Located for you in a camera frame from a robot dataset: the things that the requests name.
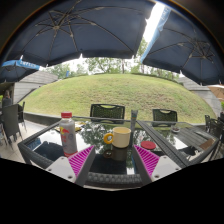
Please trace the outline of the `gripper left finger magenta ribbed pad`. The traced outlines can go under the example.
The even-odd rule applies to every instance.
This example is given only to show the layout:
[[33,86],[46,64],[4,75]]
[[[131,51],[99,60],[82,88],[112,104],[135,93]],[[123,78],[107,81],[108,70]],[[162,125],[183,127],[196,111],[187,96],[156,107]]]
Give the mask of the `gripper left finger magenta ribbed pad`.
[[90,167],[95,158],[95,147],[90,146],[70,157],[59,157],[46,171],[65,180],[83,186],[87,180]]

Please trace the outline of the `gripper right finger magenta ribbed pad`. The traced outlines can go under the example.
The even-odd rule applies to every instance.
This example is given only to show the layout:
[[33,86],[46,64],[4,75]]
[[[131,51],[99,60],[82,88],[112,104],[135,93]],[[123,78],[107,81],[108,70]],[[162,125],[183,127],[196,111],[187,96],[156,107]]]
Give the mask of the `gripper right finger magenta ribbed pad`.
[[132,155],[144,185],[180,170],[168,156],[158,156],[137,145],[132,148]]

